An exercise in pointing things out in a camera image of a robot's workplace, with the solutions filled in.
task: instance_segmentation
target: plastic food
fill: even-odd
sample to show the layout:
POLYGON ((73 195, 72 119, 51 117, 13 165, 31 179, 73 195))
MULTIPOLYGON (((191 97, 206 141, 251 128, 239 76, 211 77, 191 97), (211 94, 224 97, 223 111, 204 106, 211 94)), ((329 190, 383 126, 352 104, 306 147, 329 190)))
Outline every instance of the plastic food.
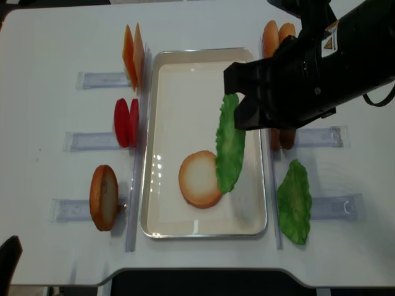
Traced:
POLYGON ((97 167, 93 173, 89 209, 98 230, 111 230, 118 212, 118 182, 108 165, 97 167))
POLYGON ((129 146, 129 121, 130 113, 125 99, 119 99, 115 105, 114 128, 119 146, 127 148, 129 146))
MULTIPOLYGON (((295 26, 292 23, 285 23, 278 31, 278 40, 283 42, 289 35, 296 35, 295 26)), ((281 129, 278 140, 282 148, 290 150, 294 146, 296 129, 281 129)))
POLYGON ((144 69, 144 46, 143 40, 141 39, 140 26, 137 23, 136 33, 135 33, 135 45, 134 45, 134 53, 133 53, 133 63, 136 69, 136 75, 138 80, 138 85, 140 89, 143 89, 143 69, 144 69))
POLYGON ((136 147, 138 131, 138 100, 133 99, 130 105, 129 140, 132 147, 136 147))
POLYGON ((278 40, 278 27, 274 20, 271 20, 267 23, 264 30, 262 41, 263 41, 264 59, 267 59, 268 57, 272 57, 280 43, 278 40))
POLYGON ((178 182, 184 199, 194 207, 209 208, 221 199, 215 175, 215 155, 210 151, 186 157, 178 173, 178 182))
POLYGON ((237 94, 223 97, 215 159, 218 188, 223 194, 233 190, 243 167, 246 132, 235 128, 233 116, 238 104, 237 94))
POLYGON ((122 58, 123 58, 123 62, 125 63, 125 68, 129 75, 131 87, 133 88, 134 91, 136 91, 137 75, 136 75, 135 65, 133 63, 134 53, 135 51, 133 48, 133 36, 131 35, 129 25, 127 25, 125 30, 125 37, 123 39, 122 58))
POLYGON ((309 188, 306 169, 298 160, 293 160, 277 190, 277 199, 281 231, 298 245, 306 244, 310 231, 312 198, 309 188))
MULTIPOLYGON (((263 41, 264 59, 272 57, 277 50, 279 44, 289 35, 295 35, 295 26, 292 23, 285 23, 278 31, 277 24, 274 20, 267 23, 263 41)), ((278 130, 276 128, 270 129, 270 147, 273 151, 280 150, 280 144, 284 149, 291 149, 295 142, 296 130, 278 130)))
POLYGON ((289 35, 296 35, 295 26, 292 23, 285 23, 278 31, 279 42, 283 42, 289 35))

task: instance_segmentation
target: yellow warning sticker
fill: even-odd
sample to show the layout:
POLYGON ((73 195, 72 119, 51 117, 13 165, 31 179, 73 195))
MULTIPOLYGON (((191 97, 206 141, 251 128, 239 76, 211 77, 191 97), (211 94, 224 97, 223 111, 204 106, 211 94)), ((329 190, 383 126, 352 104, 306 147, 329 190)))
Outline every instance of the yellow warning sticker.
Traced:
POLYGON ((321 56, 328 57, 338 51, 338 26, 339 21, 335 21, 325 29, 321 42, 321 56))

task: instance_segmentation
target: white table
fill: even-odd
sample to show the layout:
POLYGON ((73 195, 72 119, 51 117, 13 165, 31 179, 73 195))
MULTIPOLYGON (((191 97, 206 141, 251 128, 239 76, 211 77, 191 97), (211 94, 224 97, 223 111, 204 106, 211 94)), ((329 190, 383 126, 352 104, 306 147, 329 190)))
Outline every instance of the white table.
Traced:
MULTIPOLYGON (((333 1, 338 17, 361 0, 333 1)), ((363 100, 312 126, 348 125, 352 146, 324 153, 340 178, 363 194, 358 223, 313 221, 305 248, 285 239, 277 250, 270 195, 268 227, 258 239, 167 240, 140 228, 136 251, 93 223, 49 222, 51 200, 88 198, 91 175, 109 164, 130 186, 127 152, 67 154, 66 131, 108 131, 115 101, 129 89, 77 91, 77 72, 123 68, 123 32, 140 23, 152 54, 164 50, 246 47, 258 57, 265 24, 300 22, 264 0, 218 0, 18 10, 0 31, 0 242, 18 235, 23 254, 13 284, 96 285, 123 269, 280 269, 310 286, 395 286, 395 113, 363 100)), ((384 96, 385 90, 379 93, 384 96)))

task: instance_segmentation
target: lettuce leaf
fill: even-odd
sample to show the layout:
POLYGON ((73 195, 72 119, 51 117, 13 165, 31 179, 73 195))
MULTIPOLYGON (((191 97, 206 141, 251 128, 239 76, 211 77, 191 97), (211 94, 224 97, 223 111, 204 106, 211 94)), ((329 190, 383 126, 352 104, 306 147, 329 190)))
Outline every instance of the lettuce leaf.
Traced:
POLYGON ((277 200, 281 231, 298 245, 306 244, 310 231, 312 198, 309 189, 306 169, 298 160, 293 160, 277 190, 277 200))
POLYGON ((234 112, 239 104, 237 94, 225 95, 221 106, 220 126, 217 130, 217 187, 231 192, 241 173, 246 132, 235 128, 234 112))

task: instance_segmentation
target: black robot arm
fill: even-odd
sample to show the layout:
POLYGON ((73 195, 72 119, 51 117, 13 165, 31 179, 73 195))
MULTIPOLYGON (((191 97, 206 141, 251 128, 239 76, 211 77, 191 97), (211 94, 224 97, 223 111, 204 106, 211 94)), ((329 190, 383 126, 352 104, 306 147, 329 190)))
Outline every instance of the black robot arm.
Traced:
MULTIPOLYGON (((272 58, 224 71, 225 94, 246 96, 235 111, 237 128, 300 128, 395 80, 395 0, 367 0, 340 20, 329 0, 269 2, 299 16, 302 31, 272 58)), ((365 100, 381 106, 394 95, 395 88, 382 103, 365 100)))

